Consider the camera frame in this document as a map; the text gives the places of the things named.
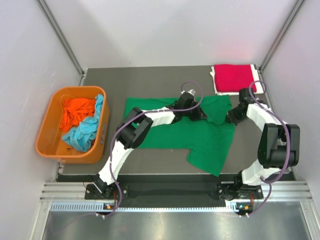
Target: orange plastic basket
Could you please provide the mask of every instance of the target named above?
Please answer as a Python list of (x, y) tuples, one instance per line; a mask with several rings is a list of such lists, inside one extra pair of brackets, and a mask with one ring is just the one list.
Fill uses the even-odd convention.
[[(87, 98), (95, 99), (98, 94), (103, 95), (100, 122), (94, 144), (87, 152), (80, 152), (67, 145), (62, 136), (66, 132), (60, 129), (60, 122), (64, 113), (63, 101), (66, 99)], [(55, 159), (67, 164), (93, 164), (102, 157), (110, 110), (107, 105), (106, 92), (98, 86), (70, 86), (57, 91), (48, 106), (35, 148), (39, 155)]]

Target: white wall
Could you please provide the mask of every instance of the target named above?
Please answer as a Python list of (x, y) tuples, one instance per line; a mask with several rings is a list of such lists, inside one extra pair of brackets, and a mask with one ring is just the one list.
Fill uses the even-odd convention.
[(307, 0), (266, 68), (279, 115), (301, 131), (298, 175), (320, 212), (320, 1)]
[(52, 94), (80, 77), (35, 0), (0, 11), (0, 239), (23, 240), (57, 167), (36, 153), (40, 123)]
[(46, 0), (83, 68), (260, 65), (296, 0)]

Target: light blue towel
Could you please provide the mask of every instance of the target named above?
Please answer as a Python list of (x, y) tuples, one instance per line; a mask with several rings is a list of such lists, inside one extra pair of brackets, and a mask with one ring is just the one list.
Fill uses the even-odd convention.
[(79, 152), (87, 152), (97, 136), (104, 96), (98, 94), (95, 99), (94, 116), (87, 116), (78, 127), (72, 127), (67, 134), (62, 136), (63, 141)]

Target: cable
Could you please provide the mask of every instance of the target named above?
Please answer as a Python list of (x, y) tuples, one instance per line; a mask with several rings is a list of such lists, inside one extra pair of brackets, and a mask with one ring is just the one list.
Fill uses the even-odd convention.
[[(181, 85), (181, 92), (183, 92), (183, 88), (184, 88), (184, 85), (185, 84), (194, 84), (194, 85), (197, 85), (198, 88), (200, 89), (200, 92), (201, 92), (201, 97), (200, 97), (200, 100), (199, 102), (194, 105), (193, 107), (190, 107), (190, 108), (186, 108), (186, 109), (163, 109), (161, 110), (161, 112), (187, 112), (187, 111), (190, 111), (192, 109), (195, 109), (197, 108), (201, 102), (203, 101), (204, 99), (204, 91), (203, 89), (201, 88), (201, 86), (197, 83), (197, 82), (194, 82), (194, 81), (185, 81), (182, 85)], [(145, 114), (153, 114), (153, 113), (159, 113), (158, 110), (149, 110), (149, 111), (144, 111), (144, 112), (141, 112), (140, 114), (136, 115), (135, 117), (131, 118), (128, 122), (126, 122), (124, 125), (122, 125), (116, 132), (115, 134), (113, 135), (112, 139), (111, 139), (111, 143), (110, 143), (110, 164), (109, 164), (109, 170), (110, 170), (110, 174), (111, 174), (111, 177), (112, 179), (114, 180), (114, 183), (119, 191), (119, 201), (117, 202), (117, 205), (114, 206), (113, 210), (108, 214), (108, 215), (105, 215), (105, 217), (110, 217), (112, 216), (117, 208), (120, 206), (121, 202), (122, 202), (122, 199), (123, 199), (123, 195), (122, 195), (122, 190), (121, 190), (121, 187), (119, 185), (119, 183), (117, 182), (117, 179), (116, 177), (114, 176), (114, 173), (112, 171), (112, 151), (114, 149), (114, 146), (115, 146), (115, 143), (116, 143), (116, 138), (117, 136), (119, 135), (119, 133), (126, 127), (128, 126), (129, 124), (131, 124), (134, 120), (140, 118), (141, 116), (145, 115)], [(66, 226), (64, 226), (62, 229), (60, 229), (59, 231), (53, 231), (53, 224), (52, 224), (52, 217), (50, 219), (50, 230), (51, 232), (54, 234), (54, 235), (58, 235), (60, 234), (62, 231), (64, 231), (67, 227), (69, 227), (71, 224), (73, 224), (74, 222), (76, 222), (77, 220), (79, 220), (80, 218), (82, 217), (85, 217), (85, 216), (89, 216), (89, 215), (96, 215), (96, 213), (93, 213), (93, 212), (89, 212), (89, 213), (85, 213), (85, 214), (82, 214), (78, 217), (76, 217), (74, 220), (72, 220), (71, 222), (69, 222)]]
[(278, 174), (278, 176), (276, 176), (274, 179), (269, 180), (269, 181), (267, 181), (264, 178), (260, 177), (260, 180), (262, 182), (264, 182), (265, 184), (269, 185), (269, 192), (268, 192), (267, 196), (265, 197), (265, 199), (262, 201), (262, 203), (256, 209), (254, 209), (251, 213), (248, 213), (247, 217), (252, 216), (257, 211), (259, 211), (259, 209), (261, 209), (263, 207), (263, 205), (265, 205), (265, 203), (267, 202), (267, 200), (270, 198), (270, 195), (271, 195), (271, 191), (272, 191), (271, 184), (273, 184), (274, 182), (278, 181), (284, 175), (284, 173), (285, 173), (285, 171), (286, 171), (286, 169), (288, 167), (289, 157), (290, 157), (290, 137), (289, 137), (290, 135), (289, 135), (289, 129), (286, 126), (285, 122), (278, 115), (276, 115), (275, 113), (273, 113), (269, 109), (266, 109), (264, 106), (262, 106), (262, 104), (260, 102), (258, 102), (258, 100), (256, 99), (256, 97), (254, 96), (254, 94), (252, 92), (252, 86), (255, 83), (261, 83), (263, 88), (264, 88), (263, 89), (263, 93), (264, 94), (266, 93), (266, 90), (267, 90), (266, 84), (263, 81), (254, 81), (249, 86), (249, 94), (250, 94), (251, 98), (253, 99), (253, 101), (260, 108), (264, 109), (268, 114), (274, 116), (281, 123), (281, 125), (283, 126), (283, 129), (284, 129), (284, 132), (285, 132), (285, 139), (286, 139), (286, 154), (285, 154), (285, 160), (284, 160), (284, 163), (283, 163), (283, 167), (282, 167), (280, 173)]

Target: metal corner post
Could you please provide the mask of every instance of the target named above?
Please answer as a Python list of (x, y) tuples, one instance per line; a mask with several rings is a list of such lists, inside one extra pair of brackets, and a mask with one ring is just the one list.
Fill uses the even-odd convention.
[(50, 23), (53, 31), (55, 32), (56, 36), (58, 37), (59, 41), (61, 42), (63, 48), (66, 51), (66, 54), (69, 56), (70, 60), (72, 61), (75, 69), (78, 71), (78, 73), (83, 76), (84, 70), (82, 69), (80, 63), (78, 62), (74, 52), (72, 51), (68, 41), (66, 40), (63, 32), (61, 31), (55, 17), (53, 16), (52, 12), (49, 9), (48, 4), (45, 0), (35, 0), (41, 10), (43, 11), (45, 17), (47, 18), (48, 22)]
[(295, 20), (296, 16), (298, 15), (298, 13), (299, 13), (300, 9), (302, 8), (302, 6), (304, 5), (305, 1), (306, 0), (297, 0), (295, 2), (294, 6), (293, 6), (289, 16), (287, 17), (286, 21), (284, 22), (279, 34), (275, 38), (269, 51), (267, 52), (265, 58), (262, 61), (262, 64), (259, 68), (262, 72), (266, 69), (268, 63), (270, 62), (271, 58), (273, 57), (276, 50), (278, 49), (280, 43), (284, 39), (286, 33), (288, 32), (290, 26), (292, 25), (293, 21)]

